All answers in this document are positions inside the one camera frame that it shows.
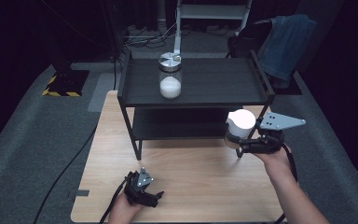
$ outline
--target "human arm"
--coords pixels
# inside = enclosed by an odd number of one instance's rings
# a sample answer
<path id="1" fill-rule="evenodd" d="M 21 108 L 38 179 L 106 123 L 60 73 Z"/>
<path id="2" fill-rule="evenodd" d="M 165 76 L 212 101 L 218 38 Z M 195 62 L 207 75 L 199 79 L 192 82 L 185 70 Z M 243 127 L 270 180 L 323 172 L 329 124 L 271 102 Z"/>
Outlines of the human arm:
<path id="1" fill-rule="evenodd" d="M 328 223 L 324 215 L 297 184 L 284 149 L 281 148 L 273 154 L 254 155 L 264 162 L 281 208 L 290 223 Z"/>
<path id="2" fill-rule="evenodd" d="M 131 205 L 127 200 L 127 196 L 124 193 L 120 193 L 109 214 L 108 224 L 129 224 L 143 208 L 144 206 L 138 203 Z"/>

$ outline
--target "gray carpet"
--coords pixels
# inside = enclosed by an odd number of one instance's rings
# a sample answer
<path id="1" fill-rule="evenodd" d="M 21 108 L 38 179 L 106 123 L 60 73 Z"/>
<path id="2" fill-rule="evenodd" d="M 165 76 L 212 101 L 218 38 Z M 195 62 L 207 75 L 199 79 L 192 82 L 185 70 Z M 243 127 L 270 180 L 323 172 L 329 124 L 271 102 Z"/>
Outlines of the gray carpet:
<path id="1" fill-rule="evenodd" d="M 192 32 L 183 40 L 183 56 L 224 57 L 226 41 L 224 36 Z M 156 58 L 172 51 L 169 46 L 131 49 L 134 58 Z M 0 134 L 0 223 L 34 221 L 54 180 L 97 125 L 104 96 L 113 87 L 113 65 L 72 67 L 90 70 L 83 96 L 42 96 L 54 74 L 50 67 L 26 92 Z M 285 132 L 295 152 L 300 186 L 332 223 L 358 223 L 358 173 L 299 75 L 296 81 L 303 95 L 277 96 L 272 110 L 307 121 Z M 73 223 L 74 193 L 89 150 L 90 142 L 49 195 L 37 223 Z"/>

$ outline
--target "black wire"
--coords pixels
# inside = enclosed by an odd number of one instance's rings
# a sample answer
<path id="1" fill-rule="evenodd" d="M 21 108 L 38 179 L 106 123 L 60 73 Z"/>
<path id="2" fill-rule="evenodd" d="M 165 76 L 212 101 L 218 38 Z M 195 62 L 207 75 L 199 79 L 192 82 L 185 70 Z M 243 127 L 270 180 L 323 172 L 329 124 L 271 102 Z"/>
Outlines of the black wire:
<path id="1" fill-rule="evenodd" d="M 113 195 L 112 200 L 110 201 L 109 206 L 107 207 L 106 211 L 103 213 L 103 216 L 101 217 L 101 220 L 100 220 L 99 224 L 103 224 L 103 222 L 104 222 L 104 220 L 106 219 L 107 215 L 109 215 L 110 210 L 112 210 L 113 205 L 115 205 L 117 196 L 118 196 L 118 194 L 121 192 L 121 190 L 123 189 L 123 185 L 124 185 L 124 183 L 126 183 L 127 179 L 128 179 L 127 176 L 124 177 L 123 182 L 118 186 L 118 188 L 117 188 L 115 194 Z"/>
<path id="2" fill-rule="evenodd" d="M 144 31 L 146 30 L 146 28 L 142 28 L 141 30 L 138 30 L 138 29 L 128 29 L 128 31 L 129 31 L 129 36 L 134 36 L 134 37 L 136 37 L 136 36 L 138 36 L 138 35 L 140 35 L 140 34 L 142 34 Z"/>
<path id="3" fill-rule="evenodd" d="M 116 89 L 116 78 L 117 78 L 117 75 L 116 75 L 116 59 L 115 59 L 115 62 L 113 63 L 113 66 L 115 67 L 114 68 L 115 69 L 115 82 L 113 84 L 113 90 L 115 90 Z"/>
<path id="4" fill-rule="evenodd" d="M 121 59 L 118 59 L 118 62 L 120 63 L 120 73 L 123 73 L 123 61 Z"/>
<path id="5" fill-rule="evenodd" d="M 285 216 L 284 214 L 282 214 L 282 215 L 274 222 L 274 224 L 282 223 L 285 218 L 286 218 L 286 216 Z"/>
<path id="6" fill-rule="evenodd" d="M 159 35 L 155 35 L 155 36 L 152 36 L 152 37 L 148 37 L 148 38 L 145 38 L 145 39 L 142 39 L 142 40 L 138 40 L 138 41 L 135 41 L 133 42 L 133 38 L 132 39 L 129 39 L 128 41 L 125 42 L 124 44 L 124 47 L 127 47 L 127 46 L 132 46 L 134 48 L 143 48 L 143 47 L 147 47 L 149 49 L 156 49 L 156 48 L 161 48 L 163 46 L 166 45 L 166 42 L 165 40 L 167 38 L 169 38 L 170 36 L 166 36 L 166 34 L 173 28 L 173 26 L 167 30 L 167 32 L 165 32 L 164 34 L 161 33 L 161 31 L 158 29 L 159 31 Z M 154 46 L 154 47 L 151 47 L 149 45 L 156 45 L 156 44 L 160 44 L 159 46 Z"/>
<path id="7" fill-rule="evenodd" d="M 296 169 L 296 164 L 295 164 L 295 158 L 293 157 L 293 154 L 289 151 L 289 148 L 287 147 L 286 144 L 283 144 L 282 147 L 283 147 L 284 150 L 286 151 L 287 159 L 289 159 L 290 170 L 292 171 L 292 174 L 293 174 L 293 176 L 295 177 L 295 180 L 298 181 L 298 178 L 297 178 L 297 169 Z"/>
<path id="8" fill-rule="evenodd" d="M 95 128 L 92 130 L 91 134 L 89 135 L 89 137 L 87 138 L 86 142 L 83 144 L 83 146 L 80 148 L 80 150 L 78 150 L 78 152 L 75 154 L 75 156 L 71 159 L 71 161 L 69 161 L 69 163 L 65 166 L 65 168 L 61 171 L 60 175 L 56 178 L 56 180 L 54 181 L 54 183 L 51 185 L 50 189 L 48 190 L 48 193 L 45 196 L 45 199 L 43 200 L 42 204 L 40 204 L 39 210 L 37 211 L 36 217 L 34 218 L 34 224 L 37 222 L 37 220 L 39 219 L 40 213 L 42 212 L 43 207 L 45 206 L 46 201 L 48 200 L 48 196 L 50 195 L 50 193 L 53 191 L 54 187 L 56 186 L 57 182 L 60 180 L 61 176 L 65 173 L 65 171 L 69 168 L 69 166 L 72 164 L 72 162 L 74 162 L 74 160 L 77 158 L 77 156 L 80 154 L 80 152 L 83 151 L 84 147 L 86 146 L 86 144 L 89 142 L 89 140 L 91 139 L 91 137 L 94 135 L 95 130 L 97 129 L 97 127 L 95 126 Z"/>
<path id="9" fill-rule="evenodd" d="M 138 34 L 132 34 L 132 33 L 131 33 L 131 30 L 129 30 L 129 36 L 131 36 L 131 38 L 129 38 L 129 39 L 126 41 L 125 44 L 131 43 L 132 40 L 133 40 L 136 36 L 141 35 L 144 31 L 146 31 L 146 28 L 143 28 L 142 30 L 140 30 L 140 31 L 138 32 Z"/>
<path id="10" fill-rule="evenodd" d="M 181 33 L 181 35 L 189 35 L 191 33 L 191 30 L 187 30 L 187 34 Z"/>

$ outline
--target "yellow and black hazard tape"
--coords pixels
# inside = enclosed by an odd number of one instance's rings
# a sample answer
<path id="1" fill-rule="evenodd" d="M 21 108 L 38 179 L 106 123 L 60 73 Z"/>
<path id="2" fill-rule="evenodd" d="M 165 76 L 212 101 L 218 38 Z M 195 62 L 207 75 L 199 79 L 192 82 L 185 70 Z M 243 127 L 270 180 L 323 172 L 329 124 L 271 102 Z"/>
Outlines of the yellow and black hazard tape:
<path id="1" fill-rule="evenodd" d="M 42 95 L 51 95 L 51 96 L 81 96 L 81 91 L 52 91 L 51 86 L 54 84 L 54 80 L 56 80 L 56 75 L 53 76 L 48 85 L 46 86 L 45 90 L 43 91 Z"/>

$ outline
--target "human hand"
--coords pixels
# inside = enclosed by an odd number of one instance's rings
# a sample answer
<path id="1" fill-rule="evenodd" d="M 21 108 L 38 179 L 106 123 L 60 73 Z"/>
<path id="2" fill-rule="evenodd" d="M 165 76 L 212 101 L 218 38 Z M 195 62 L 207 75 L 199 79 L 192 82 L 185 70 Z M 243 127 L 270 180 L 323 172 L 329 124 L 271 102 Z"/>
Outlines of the human hand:
<path id="1" fill-rule="evenodd" d="M 141 204 L 131 205 L 124 193 L 117 196 L 116 203 L 109 215 L 109 224 L 129 224 L 135 215 L 144 208 Z"/>
<path id="2" fill-rule="evenodd" d="M 290 169 L 290 163 L 287 158 L 286 151 L 282 147 L 279 151 L 272 154 L 254 153 L 254 155 L 264 162 L 266 172 L 272 182 L 276 180 L 294 178 Z"/>

